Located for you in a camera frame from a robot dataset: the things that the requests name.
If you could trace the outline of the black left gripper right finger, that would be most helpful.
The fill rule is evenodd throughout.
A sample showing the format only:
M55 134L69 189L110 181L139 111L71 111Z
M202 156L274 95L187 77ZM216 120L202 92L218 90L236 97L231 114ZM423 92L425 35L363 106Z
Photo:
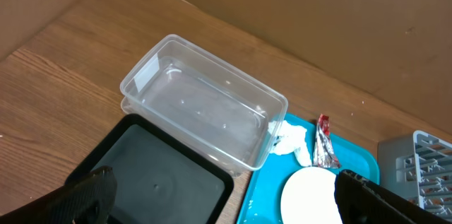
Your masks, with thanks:
M336 176L334 197L343 224L450 224L351 170Z

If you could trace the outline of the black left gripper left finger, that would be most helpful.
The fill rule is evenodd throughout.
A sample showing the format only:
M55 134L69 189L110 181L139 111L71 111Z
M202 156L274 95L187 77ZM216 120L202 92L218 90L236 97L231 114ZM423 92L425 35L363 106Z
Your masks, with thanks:
M117 181L102 166L1 216L1 224L105 224L114 207Z

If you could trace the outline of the large pink plate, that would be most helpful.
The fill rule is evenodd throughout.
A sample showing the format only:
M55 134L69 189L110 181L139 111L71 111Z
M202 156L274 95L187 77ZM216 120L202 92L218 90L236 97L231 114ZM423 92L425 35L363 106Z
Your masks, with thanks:
M342 224L335 202L336 175L320 167L296 171L283 187L283 224Z

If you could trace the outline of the grey dishwasher rack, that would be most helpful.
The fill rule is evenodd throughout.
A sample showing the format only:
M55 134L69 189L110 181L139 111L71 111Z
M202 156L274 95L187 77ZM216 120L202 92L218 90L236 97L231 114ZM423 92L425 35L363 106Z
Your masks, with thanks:
M378 145L380 185L434 215L451 221L451 144L414 131Z

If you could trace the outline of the red foil wrapper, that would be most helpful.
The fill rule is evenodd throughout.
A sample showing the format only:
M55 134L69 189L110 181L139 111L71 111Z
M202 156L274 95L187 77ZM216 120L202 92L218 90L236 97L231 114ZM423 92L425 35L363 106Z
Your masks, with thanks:
M329 117L321 114L316 123L313 165L326 169L338 169L341 167L341 164L334 153L330 135Z

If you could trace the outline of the black plastic tray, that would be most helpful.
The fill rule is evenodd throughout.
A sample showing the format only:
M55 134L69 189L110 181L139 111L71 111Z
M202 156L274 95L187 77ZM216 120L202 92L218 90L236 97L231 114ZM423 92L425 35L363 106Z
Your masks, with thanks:
M232 177L138 114L128 114L67 177L102 166L117 181L109 223L215 223Z

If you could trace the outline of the crumpled white tissue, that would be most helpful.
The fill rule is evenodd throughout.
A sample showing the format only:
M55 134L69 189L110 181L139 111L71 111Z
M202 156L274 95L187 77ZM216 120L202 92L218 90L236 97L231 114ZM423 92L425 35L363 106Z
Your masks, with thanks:
M270 153L288 155L294 153L297 162L302 167L313 165L311 153L306 143L307 129L300 125L292 125L286 120L279 126Z

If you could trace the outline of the teal plastic tray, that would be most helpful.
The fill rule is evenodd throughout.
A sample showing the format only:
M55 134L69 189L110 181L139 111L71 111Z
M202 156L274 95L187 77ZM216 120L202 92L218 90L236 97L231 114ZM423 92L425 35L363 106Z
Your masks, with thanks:
M285 120L307 129L307 147L313 152L316 125L293 114L286 114ZM331 140L341 168L329 171L337 175L341 170L349 169L379 184L379 166L370 152L334 134L331 134ZM283 187L290 176L302 168L294 153L270 154L263 167L251 176L237 223L283 223L280 212Z

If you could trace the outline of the clear plastic container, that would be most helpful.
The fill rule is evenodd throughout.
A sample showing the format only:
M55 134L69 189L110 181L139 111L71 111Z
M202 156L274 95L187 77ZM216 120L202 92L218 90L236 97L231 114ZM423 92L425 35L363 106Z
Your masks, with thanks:
M238 177L262 168L287 98L184 38L165 36L119 85L139 114Z

